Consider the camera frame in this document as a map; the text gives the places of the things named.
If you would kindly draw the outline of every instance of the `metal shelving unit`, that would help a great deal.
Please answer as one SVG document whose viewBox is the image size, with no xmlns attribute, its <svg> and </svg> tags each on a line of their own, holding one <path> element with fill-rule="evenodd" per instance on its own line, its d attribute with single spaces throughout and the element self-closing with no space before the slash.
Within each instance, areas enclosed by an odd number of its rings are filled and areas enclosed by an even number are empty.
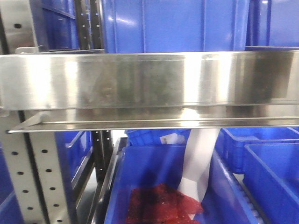
<svg viewBox="0 0 299 224">
<path fill-rule="evenodd" d="M 15 8 L 9 6 L 13 2 L 0 0 L 7 36 L 19 19 L 7 15 Z M 31 0 L 18 2 L 33 6 Z M 90 49 L 86 15 L 82 2 L 76 2 L 81 49 Z M 34 18 L 33 11 L 25 11 L 24 18 Z M 97 12 L 93 8 L 94 20 L 100 18 Z M 38 52 L 46 46 L 32 34 L 37 30 L 32 21 L 31 29 L 15 28 L 31 32 L 31 42 L 24 49 L 19 48 L 19 39 L 9 39 L 11 53 Z M 100 24 L 92 22 L 92 27 Z M 20 36 L 15 29 L 12 35 Z M 25 223 L 78 223 L 78 202 L 93 167 L 98 186 L 86 223 L 104 221 L 117 151 L 125 145 L 121 139 L 112 152 L 107 130 L 298 126 L 299 51 L 251 50 L 151 54 L 81 50 L 0 56 L 0 139 Z M 56 136 L 70 130 L 93 131 L 93 153 L 73 180 Z"/>
</svg>

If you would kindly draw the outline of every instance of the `stainless steel shelf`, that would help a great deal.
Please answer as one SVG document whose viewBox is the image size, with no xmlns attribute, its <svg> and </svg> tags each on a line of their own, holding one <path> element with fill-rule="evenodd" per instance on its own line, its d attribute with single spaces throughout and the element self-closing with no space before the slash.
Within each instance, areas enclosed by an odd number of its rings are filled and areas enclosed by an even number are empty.
<svg viewBox="0 0 299 224">
<path fill-rule="evenodd" d="M 299 51 L 0 56 L 6 110 L 294 105 Z"/>
<path fill-rule="evenodd" d="M 9 133 L 298 125 L 299 105 L 178 106 L 43 111 Z"/>
</svg>

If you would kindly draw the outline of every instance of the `stainless steel rail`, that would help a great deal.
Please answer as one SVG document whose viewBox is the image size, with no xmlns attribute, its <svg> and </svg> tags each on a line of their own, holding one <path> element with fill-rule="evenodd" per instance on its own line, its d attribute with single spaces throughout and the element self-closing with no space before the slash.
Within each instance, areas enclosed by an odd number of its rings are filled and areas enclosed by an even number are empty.
<svg viewBox="0 0 299 224">
<path fill-rule="evenodd" d="M 295 50 L 31 54 L 0 64 L 7 110 L 299 103 Z"/>
</svg>

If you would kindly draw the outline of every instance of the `blue plastic bin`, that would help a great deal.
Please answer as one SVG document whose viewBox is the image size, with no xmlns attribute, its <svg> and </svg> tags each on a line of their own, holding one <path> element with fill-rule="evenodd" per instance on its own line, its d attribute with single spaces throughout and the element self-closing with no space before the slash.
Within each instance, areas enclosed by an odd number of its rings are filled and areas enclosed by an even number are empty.
<svg viewBox="0 0 299 224">
<path fill-rule="evenodd" d="M 191 129 L 141 129 L 126 130 L 132 146 L 186 144 Z"/>
<path fill-rule="evenodd" d="M 297 132 L 299 132 L 299 127 L 292 127 L 292 129 L 295 129 Z"/>
<path fill-rule="evenodd" d="M 215 148 L 233 173 L 244 174 L 245 145 L 296 142 L 299 132 L 289 127 L 223 128 Z"/>
<path fill-rule="evenodd" d="M 271 223 L 299 223 L 299 144 L 254 144 L 246 149 L 243 181 Z"/>
<path fill-rule="evenodd" d="M 298 0 L 250 0 L 247 45 L 299 46 Z"/>
<path fill-rule="evenodd" d="M 2 149 L 0 148 L 0 205 L 14 190 Z"/>
<path fill-rule="evenodd" d="M 24 224 L 17 198 L 14 193 L 8 195 L 0 204 L 0 224 Z"/>
<path fill-rule="evenodd" d="M 82 160 L 92 146 L 91 133 L 88 131 L 64 132 L 64 139 L 71 176 L 74 177 Z"/>
<path fill-rule="evenodd" d="M 108 53 L 244 50 L 249 0 L 103 0 Z"/>
<path fill-rule="evenodd" d="M 43 0 L 49 49 L 78 49 L 73 0 Z"/>
<path fill-rule="evenodd" d="M 0 224 L 24 224 L 19 204 L 0 148 Z"/>
<path fill-rule="evenodd" d="M 126 147 L 115 176 L 105 224 L 124 224 L 133 188 L 162 182 L 177 188 L 185 146 Z M 257 224 L 233 177 L 213 154 L 209 186 L 202 202 L 205 212 L 195 216 L 202 224 Z"/>
</svg>

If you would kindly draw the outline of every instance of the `perforated metal post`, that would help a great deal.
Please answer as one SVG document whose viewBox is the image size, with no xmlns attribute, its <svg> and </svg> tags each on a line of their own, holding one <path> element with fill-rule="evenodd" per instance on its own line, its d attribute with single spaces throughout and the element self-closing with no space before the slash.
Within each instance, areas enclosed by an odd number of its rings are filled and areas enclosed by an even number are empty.
<svg viewBox="0 0 299 224">
<path fill-rule="evenodd" d="M 60 132 L 31 133 L 30 138 L 50 223 L 77 224 L 64 135 Z"/>
<path fill-rule="evenodd" d="M 6 134 L 6 130 L 19 123 L 17 112 L 10 112 L 8 117 L 0 117 L 0 141 L 14 191 L 26 224 L 48 224 L 43 193 L 28 139 L 24 134 Z"/>
</svg>

